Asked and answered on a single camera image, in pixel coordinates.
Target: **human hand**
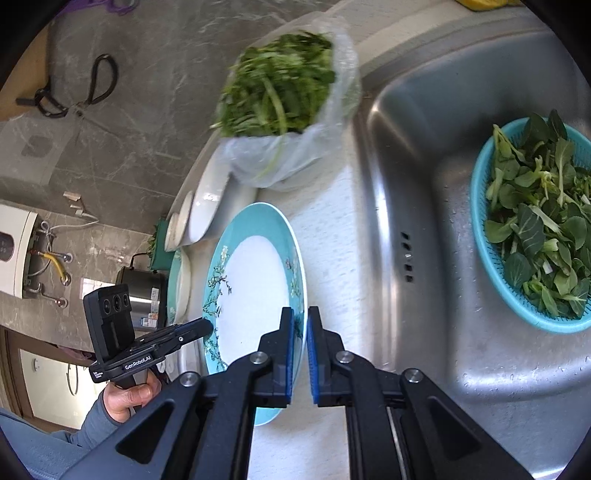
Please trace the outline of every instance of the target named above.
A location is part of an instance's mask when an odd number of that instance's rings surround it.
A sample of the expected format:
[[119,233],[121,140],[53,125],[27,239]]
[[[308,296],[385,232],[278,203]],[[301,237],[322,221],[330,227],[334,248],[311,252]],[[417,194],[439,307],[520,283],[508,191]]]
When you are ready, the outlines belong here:
[[160,390],[162,390],[162,384],[150,370],[148,370],[145,384],[125,390],[117,387],[113,382],[109,382],[103,390],[105,410],[113,420],[123,423],[129,420],[131,407],[137,405],[144,407],[160,393]]

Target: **turquoise plastic basket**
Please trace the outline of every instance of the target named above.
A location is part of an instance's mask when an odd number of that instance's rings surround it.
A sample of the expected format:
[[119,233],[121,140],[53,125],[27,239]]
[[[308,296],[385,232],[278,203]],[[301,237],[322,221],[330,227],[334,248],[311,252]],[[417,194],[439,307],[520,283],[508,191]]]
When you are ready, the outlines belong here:
[[[527,118],[520,118],[506,124],[501,130],[513,142],[519,144]],[[569,139],[575,144],[575,165],[591,168],[591,141],[574,128],[565,125]],[[587,301],[583,317],[580,320],[563,317],[552,318],[538,310],[520,292],[511,287],[503,276],[503,263],[496,247],[487,239],[484,222],[488,211],[486,187],[491,179],[491,161],[494,152],[493,138],[490,137],[476,159],[470,184],[470,212],[472,230],[476,238],[476,247],[493,285],[509,307],[526,322],[547,332],[576,333],[591,327],[591,299]]]

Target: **marble wall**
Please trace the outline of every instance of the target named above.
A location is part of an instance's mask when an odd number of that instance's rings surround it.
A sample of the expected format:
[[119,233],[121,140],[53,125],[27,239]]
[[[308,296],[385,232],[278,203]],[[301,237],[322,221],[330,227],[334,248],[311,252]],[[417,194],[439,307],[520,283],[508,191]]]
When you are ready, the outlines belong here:
[[[84,222],[59,213],[34,209],[40,219],[54,225],[81,225]],[[39,296],[18,299],[0,292],[0,323],[7,328],[46,342],[70,348],[92,351],[92,343],[86,326],[82,305],[81,286],[84,278],[114,283],[119,269],[129,265],[131,255],[145,251],[150,237],[144,233],[106,225],[87,228],[60,228],[54,231],[56,238],[53,251],[69,252],[72,263],[64,264],[72,276],[72,283],[64,287],[59,276],[49,268],[36,277],[45,285],[45,292],[56,297],[65,297],[65,309]],[[38,270],[41,259],[36,258],[30,271]],[[147,268],[146,257],[134,261],[138,268]]]
[[[57,164],[19,161],[10,172],[0,165],[0,197],[68,213],[62,194],[78,192],[102,223],[151,233],[210,135],[219,92],[239,53],[280,25],[335,3],[139,0],[121,17],[104,7],[59,17],[50,29],[55,97],[65,105],[84,100],[92,62],[102,53],[116,59],[119,82],[88,108],[92,122],[82,120]],[[106,70],[99,74],[97,92],[108,80]],[[66,122],[37,117],[40,131],[43,123],[53,129]],[[31,171],[42,167],[49,180],[31,181]]]

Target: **white water heater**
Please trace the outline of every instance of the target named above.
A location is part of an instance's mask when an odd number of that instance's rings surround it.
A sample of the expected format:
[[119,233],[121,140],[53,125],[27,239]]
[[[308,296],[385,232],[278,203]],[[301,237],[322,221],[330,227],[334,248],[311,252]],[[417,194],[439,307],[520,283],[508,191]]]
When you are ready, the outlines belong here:
[[22,298],[37,214],[0,205],[0,291]]

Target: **stainless steel sink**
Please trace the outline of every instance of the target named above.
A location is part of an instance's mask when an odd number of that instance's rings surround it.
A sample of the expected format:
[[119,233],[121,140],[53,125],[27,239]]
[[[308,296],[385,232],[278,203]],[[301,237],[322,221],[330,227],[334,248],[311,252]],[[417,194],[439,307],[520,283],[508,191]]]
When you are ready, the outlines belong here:
[[493,123],[557,108],[591,136],[591,90],[553,33],[523,18],[423,45],[363,88],[370,360],[422,369],[536,478],[553,479],[591,426],[591,333],[545,333],[503,302],[475,247],[469,183]]

